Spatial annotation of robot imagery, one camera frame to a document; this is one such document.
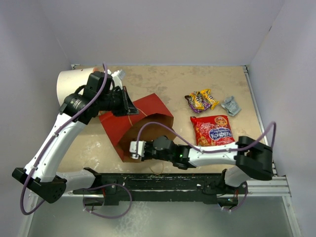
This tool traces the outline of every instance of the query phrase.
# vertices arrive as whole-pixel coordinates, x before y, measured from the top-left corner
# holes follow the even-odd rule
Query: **purple snack package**
[[[203,110],[199,110],[199,109],[196,109],[196,108],[194,107],[194,102],[193,102],[193,99],[192,99],[192,97],[191,97],[190,95],[186,95],[186,96],[184,96],[184,98],[187,100],[187,102],[188,102],[190,108],[191,108],[195,113],[197,113],[197,114],[198,114],[198,113],[201,113],[201,112],[207,110],[209,107],[211,107],[210,104],[208,104],[207,102],[205,102],[205,101],[203,100],[202,103],[203,103],[204,109],[203,109]]]

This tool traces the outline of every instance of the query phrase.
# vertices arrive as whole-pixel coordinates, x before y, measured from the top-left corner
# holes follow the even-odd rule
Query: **table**
[[[229,117],[235,140],[246,135],[256,139],[261,130],[243,67],[218,66],[109,66],[113,72],[123,69],[126,77],[123,85],[127,87],[132,101],[156,93],[174,116],[173,129],[187,141],[195,144],[195,133],[190,116],[205,117],[226,115],[220,106],[195,114],[184,99],[185,95],[210,88],[216,100],[223,101],[234,96],[241,107],[235,117]],[[176,138],[175,143],[183,144]],[[209,165],[196,169],[180,170],[171,163],[148,160],[142,163],[123,163],[107,137],[99,118],[93,118],[82,133],[74,140],[63,158],[58,171],[78,171],[90,167],[97,172],[108,173],[205,173],[221,172],[230,165]]]

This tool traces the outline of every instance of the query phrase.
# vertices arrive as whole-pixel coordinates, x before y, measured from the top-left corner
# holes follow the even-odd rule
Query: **open red box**
[[[173,125],[173,115],[156,94],[151,94],[133,102],[139,110],[138,115],[115,117],[111,112],[99,116],[112,145],[123,162],[137,162],[130,157],[129,145],[136,141],[141,127],[148,122],[160,122],[169,128]],[[150,124],[143,130],[140,140],[152,141],[165,135],[170,140],[175,135],[157,124]]]

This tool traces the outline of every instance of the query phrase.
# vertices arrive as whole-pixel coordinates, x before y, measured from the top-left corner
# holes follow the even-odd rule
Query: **blue label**
[[[232,132],[225,127],[214,128],[209,132],[209,137],[213,140],[219,140],[224,137],[233,137]]]

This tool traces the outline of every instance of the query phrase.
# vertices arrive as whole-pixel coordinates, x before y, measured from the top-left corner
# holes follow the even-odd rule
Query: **red candy bag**
[[[234,142],[228,117],[225,115],[209,117],[190,117],[198,146],[221,146]]]

